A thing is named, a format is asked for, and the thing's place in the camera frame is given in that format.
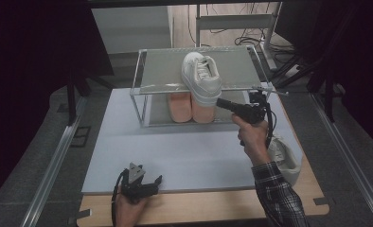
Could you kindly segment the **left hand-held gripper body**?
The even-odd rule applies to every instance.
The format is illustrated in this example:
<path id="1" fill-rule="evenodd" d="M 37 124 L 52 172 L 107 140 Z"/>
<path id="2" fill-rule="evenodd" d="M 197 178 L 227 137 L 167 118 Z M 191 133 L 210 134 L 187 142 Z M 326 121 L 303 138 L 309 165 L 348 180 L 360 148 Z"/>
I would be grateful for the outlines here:
<path id="1" fill-rule="evenodd" d="M 140 169 L 134 163 L 130 163 L 129 167 L 123 171 L 123 180 L 121 181 L 121 193 L 130 202 L 139 202 L 141 199 L 157 195 L 159 187 L 153 183 L 142 184 L 142 180 L 146 171 Z"/>

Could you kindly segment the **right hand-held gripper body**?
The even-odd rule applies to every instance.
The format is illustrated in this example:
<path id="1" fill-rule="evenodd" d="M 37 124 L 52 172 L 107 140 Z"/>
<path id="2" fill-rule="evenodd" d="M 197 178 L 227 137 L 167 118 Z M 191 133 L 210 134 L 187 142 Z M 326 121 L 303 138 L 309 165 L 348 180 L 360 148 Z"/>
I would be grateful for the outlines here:
<path id="1" fill-rule="evenodd" d="M 276 115 L 268 101 L 270 95 L 286 96 L 288 93 L 278 92 L 274 87 L 260 87 L 248 92 L 249 102 L 234 103 L 232 112 L 250 124 L 257 124 L 267 119 L 271 124 L 276 122 Z"/>

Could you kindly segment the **pink slipper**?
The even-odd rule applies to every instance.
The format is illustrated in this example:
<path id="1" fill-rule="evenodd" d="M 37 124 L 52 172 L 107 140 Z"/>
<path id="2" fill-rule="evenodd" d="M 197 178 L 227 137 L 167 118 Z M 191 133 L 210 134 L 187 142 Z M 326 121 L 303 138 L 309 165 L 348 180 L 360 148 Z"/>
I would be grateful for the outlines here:
<path id="1" fill-rule="evenodd" d="M 205 124 L 210 123 L 215 118 L 216 108 L 214 106 L 200 106 L 195 100 L 192 101 L 192 118 L 195 122 Z"/>
<path id="2" fill-rule="evenodd" d="M 169 114 L 176 123 L 184 123 L 192 118 L 190 93 L 173 93 L 168 95 Z"/>

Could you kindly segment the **white sneaker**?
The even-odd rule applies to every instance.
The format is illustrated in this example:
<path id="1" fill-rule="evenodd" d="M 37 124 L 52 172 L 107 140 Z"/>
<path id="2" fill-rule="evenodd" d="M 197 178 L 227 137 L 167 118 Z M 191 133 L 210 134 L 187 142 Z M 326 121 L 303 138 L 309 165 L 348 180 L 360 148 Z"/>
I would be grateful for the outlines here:
<path id="1" fill-rule="evenodd" d="M 282 136 L 275 134 L 272 137 L 268 153 L 286 181 L 295 185 L 301 171 L 301 164 L 296 160 L 293 150 Z"/>
<path id="2" fill-rule="evenodd" d="M 217 64 L 211 57 L 199 52 L 190 52 L 184 57 L 182 81 L 203 107 L 215 106 L 222 94 L 222 79 Z"/>

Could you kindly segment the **metal mesh shoe rack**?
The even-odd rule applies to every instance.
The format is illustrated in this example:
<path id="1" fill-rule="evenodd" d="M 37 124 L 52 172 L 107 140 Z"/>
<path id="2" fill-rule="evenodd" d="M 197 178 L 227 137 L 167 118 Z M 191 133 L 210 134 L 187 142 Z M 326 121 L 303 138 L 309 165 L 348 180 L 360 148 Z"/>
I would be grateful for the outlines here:
<path id="1" fill-rule="evenodd" d="M 273 90 L 251 45 L 143 49 L 139 52 L 130 91 L 141 126 L 174 124 L 169 114 L 168 95 L 188 91 L 182 81 L 182 63 L 190 52 L 214 59 L 222 79 L 224 99 L 244 104 L 255 91 L 268 96 Z"/>

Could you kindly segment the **person's right hand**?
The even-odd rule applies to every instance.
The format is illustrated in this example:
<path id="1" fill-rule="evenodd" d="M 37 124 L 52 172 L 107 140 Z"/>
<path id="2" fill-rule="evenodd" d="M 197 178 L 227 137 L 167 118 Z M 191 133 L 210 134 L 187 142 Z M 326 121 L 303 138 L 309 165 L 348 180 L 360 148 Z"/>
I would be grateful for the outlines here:
<path id="1" fill-rule="evenodd" d="M 261 166 L 271 162 L 266 148 L 268 123 L 262 121 L 250 124 L 242 120 L 236 114 L 231 115 L 232 121 L 240 129 L 238 138 L 244 143 L 244 152 L 247 154 L 253 166 Z"/>

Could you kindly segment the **person's left hand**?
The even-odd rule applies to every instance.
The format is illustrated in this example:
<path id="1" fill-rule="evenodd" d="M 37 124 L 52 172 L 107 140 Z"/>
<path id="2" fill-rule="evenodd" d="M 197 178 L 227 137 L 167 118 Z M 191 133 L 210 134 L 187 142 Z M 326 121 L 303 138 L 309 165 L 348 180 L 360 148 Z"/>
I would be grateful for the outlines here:
<path id="1" fill-rule="evenodd" d="M 142 199 L 132 204 L 125 196 L 118 194 L 115 200 L 115 227 L 134 227 L 148 201 L 148 199 Z"/>

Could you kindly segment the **light grey mat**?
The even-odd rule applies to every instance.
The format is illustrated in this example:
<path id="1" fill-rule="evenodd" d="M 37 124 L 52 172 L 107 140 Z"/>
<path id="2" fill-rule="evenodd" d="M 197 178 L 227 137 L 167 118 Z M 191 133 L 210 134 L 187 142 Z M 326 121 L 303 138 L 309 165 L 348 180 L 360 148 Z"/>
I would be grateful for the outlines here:
<path id="1" fill-rule="evenodd" d="M 110 194 L 130 163 L 143 166 L 146 183 L 162 176 L 163 193 L 252 188 L 252 164 L 237 138 L 239 127 L 229 111 L 217 114 L 211 124 L 176 124 L 166 96 L 132 98 L 128 88 L 114 89 L 81 192 Z"/>

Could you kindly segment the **black tape strip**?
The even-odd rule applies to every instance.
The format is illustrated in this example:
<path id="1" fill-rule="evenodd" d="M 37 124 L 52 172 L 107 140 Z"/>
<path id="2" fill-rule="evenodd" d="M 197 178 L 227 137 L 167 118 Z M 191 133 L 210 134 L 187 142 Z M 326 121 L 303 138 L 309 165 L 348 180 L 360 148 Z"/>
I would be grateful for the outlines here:
<path id="1" fill-rule="evenodd" d="M 328 197 L 315 198 L 313 201 L 316 205 L 326 205 L 326 204 L 334 205 L 335 204 L 334 198 L 328 198 Z"/>
<path id="2" fill-rule="evenodd" d="M 67 221 L 67 227 L 79 227 L 77 221 L 81 218 L 87 218 L 92 215 L 92 211 L 90 209 L 79 211 L 74 217 L 71 217 Z"/>

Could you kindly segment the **black stand legs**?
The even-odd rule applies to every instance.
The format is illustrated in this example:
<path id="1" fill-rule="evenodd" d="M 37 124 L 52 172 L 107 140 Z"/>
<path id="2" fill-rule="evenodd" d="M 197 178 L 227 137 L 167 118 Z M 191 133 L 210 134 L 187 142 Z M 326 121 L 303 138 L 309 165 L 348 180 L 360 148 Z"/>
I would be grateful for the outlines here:
<path id="1" fill-rule="evenodd" d="M 88 97 L 92 89 L 89 86 L 87 80 L 91 79 L 94 82 L 102 85 L 105 88 L 113 90 L 115 86 L 103 79 L 102 76 L 112 76 L 114 74 L 113 68 L 108 66 L 103 72 L 91 72 L 83 68 L 74 67 L 72 64 L 66 65 L 67 71 L 67 103 L 69 111 L 68 125 L 72 126 L 75 121 L 77 114 L 75 91 L 78 91 L 81 97 Z"/>
<path id="2" fill-rule="evenodd" d="M 307 90 L 310 93 L 317 93 L 322 85 L 325 85 L 324 93 L 324 112 L 331 122 L 334 121 L 332 114 L 332 100 L 333 100 L 333 74 L 328 68 L 330 63 L 332 51 L 327 49 L 323 54 L 313 63 L 308 64 L 303 69 L 292 75 L 291 77 L 278 82 L 276 88 L 284 88 L 287 85 L 312 74 L 308 84 Z"/>

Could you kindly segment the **dark curtain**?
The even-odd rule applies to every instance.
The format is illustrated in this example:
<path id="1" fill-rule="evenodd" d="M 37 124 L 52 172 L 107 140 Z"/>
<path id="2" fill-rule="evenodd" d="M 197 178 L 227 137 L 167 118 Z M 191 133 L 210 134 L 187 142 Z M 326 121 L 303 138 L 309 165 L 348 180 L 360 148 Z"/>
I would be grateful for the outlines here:
<path id="1" fill-rule="evenodd" d="M 345 89 L 342 102 L 373 139 L 373 0 L 322 0 L 319 17 L 330 25 L 358 5 L 333 51 L 334 79 Z"/>
<path id="2" fill-rule="evenodd" d="M 112 66 L 88 0 L 0 0 L 0 187 L 71 78 Z"/>

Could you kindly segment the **white cabinet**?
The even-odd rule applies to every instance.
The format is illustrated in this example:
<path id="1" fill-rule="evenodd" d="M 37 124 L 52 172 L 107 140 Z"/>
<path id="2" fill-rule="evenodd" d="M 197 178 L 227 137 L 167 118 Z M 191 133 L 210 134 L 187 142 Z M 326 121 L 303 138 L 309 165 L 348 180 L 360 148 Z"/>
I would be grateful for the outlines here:
<path id="1" fill-rule="evenodd" d="M 109 54 L 172 47 L 172 24 L 167 7 L 92 9 Z"/>

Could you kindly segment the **metal stand frame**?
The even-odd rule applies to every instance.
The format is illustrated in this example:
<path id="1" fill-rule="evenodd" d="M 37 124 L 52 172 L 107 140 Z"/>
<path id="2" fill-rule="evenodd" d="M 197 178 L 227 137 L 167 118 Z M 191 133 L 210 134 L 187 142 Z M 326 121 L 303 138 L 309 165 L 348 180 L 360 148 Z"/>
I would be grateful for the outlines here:
<path id="1" fill-rule="evenodd" d="M 245 29 L 245 28 L 261 28 L 267 32 L 259 40 L 258 44 L 263 53 L 263 56 L 271 71 L 277 69 L 275 61 L 270 53 L 270 42 L 275 30 L 278 13 L 282 6 L 281 2 L 277 2 L 272 13 L 266 14 L 245 14 L 245 15 L 216 15 L 202 16 L 200 13 L 200 5 L 196 6 L 196 32 L 195 46 L 201 46 L 201 31 L 210 29 Z"/>

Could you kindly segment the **aluminium rail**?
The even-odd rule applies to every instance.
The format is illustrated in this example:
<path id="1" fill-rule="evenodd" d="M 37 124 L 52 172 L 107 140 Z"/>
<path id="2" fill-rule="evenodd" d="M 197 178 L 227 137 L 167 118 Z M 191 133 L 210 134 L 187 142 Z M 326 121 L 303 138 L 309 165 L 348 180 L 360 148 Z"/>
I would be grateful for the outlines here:
<path id="1" fill-rule="evenodd" d="M 51 192 L 51 189 L 56 181 L 58 173 L 61 169 L 63 160 L 71 145 L 72 138 L 80 123 L 80 119 L 84 113 L 87 98 L 81 97 L 76 105 L 75 119 L 73 123 L 66 126 L 62 134 L 61 140 L 57 145 L 49 165 L 44 173 L 44 176 L 35 192 L 35 195 L 26 211 L 20 227 L 36 227 L 37 222 L 43 212 L 44 206 Z"/>
<path id="2" fill-rule="evenodd" d="M 348 171 L 350 172 L 354 182 L 357 184 L 359 190 L 361 191 L 364 199 L 373 214 L 373 185 L 366 178 L 364 172 L 360 168 L 360 165 L 356 161 L 354 155 L 351 152 L 346 140 L 343 138 L 342 134 L 338 130 L 337 126 L 329 119 L 325 112 L 324 104 L 321 99 L 314 94 L 310 94 L 311 101 L 318 112 L 323 124 L 325 125 L 333 143 L 337 147 L 340 155 Z"/>

